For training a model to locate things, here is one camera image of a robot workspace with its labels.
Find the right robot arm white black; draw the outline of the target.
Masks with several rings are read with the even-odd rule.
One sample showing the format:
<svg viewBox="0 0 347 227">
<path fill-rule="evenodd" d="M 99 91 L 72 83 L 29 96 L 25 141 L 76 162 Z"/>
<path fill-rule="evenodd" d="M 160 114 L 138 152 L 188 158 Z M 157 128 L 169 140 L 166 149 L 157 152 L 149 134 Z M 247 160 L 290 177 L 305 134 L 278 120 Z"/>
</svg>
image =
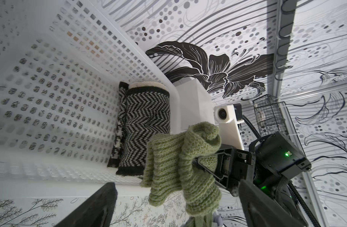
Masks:
<svg viewBox="0 0 347 227">
<path fill-rule="evenodd" d="M 193 163 L 239 197 L 249 227 L 308 227 L 304 214 L 313 226 L 320 226 L 291 181 L 309 171 L 311 163 L 279 131 L 253 141 L 248 151 L 223 144 L 215 154 Z"/>
</svg>

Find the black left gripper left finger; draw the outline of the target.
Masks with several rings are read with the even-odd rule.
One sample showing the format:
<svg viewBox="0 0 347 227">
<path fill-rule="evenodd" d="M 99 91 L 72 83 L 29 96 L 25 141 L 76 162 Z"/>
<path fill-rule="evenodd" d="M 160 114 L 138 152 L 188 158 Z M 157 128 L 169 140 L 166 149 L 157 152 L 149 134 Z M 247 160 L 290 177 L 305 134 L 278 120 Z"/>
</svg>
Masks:
<svg viewBox="0 0 347 227">
<path fill-rule="evenodd" d="M 73 212 L 61 220 L 58 227 L 109 227 L 114 214 L 118 191 L 115 183 L 106 183 Z"/>
</svg>

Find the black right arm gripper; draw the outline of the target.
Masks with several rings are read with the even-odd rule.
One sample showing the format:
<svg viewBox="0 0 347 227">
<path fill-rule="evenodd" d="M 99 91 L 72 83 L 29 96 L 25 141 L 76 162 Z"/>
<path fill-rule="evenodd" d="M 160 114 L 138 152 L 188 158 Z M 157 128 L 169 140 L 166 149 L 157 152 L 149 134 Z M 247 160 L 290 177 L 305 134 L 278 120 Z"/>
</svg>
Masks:
<svg viewBox="0 0 347 227">
<path fill-rule="evenodd" d="M 215 154 L 197 157 L 193 164 L 210 173 L 217 186 L 238 197 L 240 181 L 254 179 L 256 154 L 223 144 Z"/>
</svg>

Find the white plastic perforated basket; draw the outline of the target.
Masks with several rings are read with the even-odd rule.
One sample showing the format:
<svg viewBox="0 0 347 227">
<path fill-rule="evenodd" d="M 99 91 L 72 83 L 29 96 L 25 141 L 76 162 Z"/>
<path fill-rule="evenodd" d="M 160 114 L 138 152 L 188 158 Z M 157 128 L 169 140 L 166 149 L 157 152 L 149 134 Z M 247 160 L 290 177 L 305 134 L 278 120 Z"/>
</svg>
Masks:
<svg viewBox="0 0 347 227">
<path fill-rule="evenodd" d="M 137 187 L 107 168 L 122 81 L 164 84 L 180 131 L 175 86 L 98 1 L 0 1 L 0 200 Z"/>
</svg>

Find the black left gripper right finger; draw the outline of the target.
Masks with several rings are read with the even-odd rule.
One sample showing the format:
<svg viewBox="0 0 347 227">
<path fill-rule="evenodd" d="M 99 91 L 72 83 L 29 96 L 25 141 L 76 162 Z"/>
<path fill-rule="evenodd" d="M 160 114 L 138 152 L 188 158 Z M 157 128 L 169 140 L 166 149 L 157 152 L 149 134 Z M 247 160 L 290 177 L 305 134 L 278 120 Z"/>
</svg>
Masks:
<svg viewBox="0 0 347 227">
<path fill-rule="evenodd" d="M 239 198 L 248 227 L 301 227 L 281 206 L 247 180 L 239 183 Z"/>
</svg>

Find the green knit scarf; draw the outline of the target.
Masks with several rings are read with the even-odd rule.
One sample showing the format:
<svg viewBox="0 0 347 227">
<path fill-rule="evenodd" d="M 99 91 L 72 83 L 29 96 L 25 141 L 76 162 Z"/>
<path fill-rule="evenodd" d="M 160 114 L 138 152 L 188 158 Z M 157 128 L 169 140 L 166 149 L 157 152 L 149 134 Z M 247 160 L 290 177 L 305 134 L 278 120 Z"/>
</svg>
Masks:
<svg viewBox="0 0 347 227">
<path fill-rule="evenodd" d="M 195 158 L 215 154 L 221 147 L 219 128 L 208 122 L 190 126 L 180 134 L 157 134 L 147 144 L 141 187 L 150 188 L 149 204 L 161 206 L 182 191 L 186 212 L 205 216 L 219 206 L 221 192 L 214 177 L 194 166 Z"/>
<path fill-rule="evenodd" d="M 213 223 L 212 213 L 205 216 L 190 217 L 184 227 L 211 227 Z"/>
</svg>

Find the black white patterned knit scarf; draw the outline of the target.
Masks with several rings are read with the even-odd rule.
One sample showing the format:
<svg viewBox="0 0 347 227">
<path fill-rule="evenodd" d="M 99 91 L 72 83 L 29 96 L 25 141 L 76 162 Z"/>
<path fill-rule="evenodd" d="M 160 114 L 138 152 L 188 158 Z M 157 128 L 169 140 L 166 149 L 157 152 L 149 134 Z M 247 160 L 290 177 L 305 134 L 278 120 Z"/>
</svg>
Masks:
<svg viewBox="0 0 347 227">
<path fill-rule="evenodd" d="M 119 176 L 141 176 L 147 143 L 156 134 L 170 133 L 170 93 L 153 81 L 119 84 L 119 113 L 109 168 Z"/>
</svg>

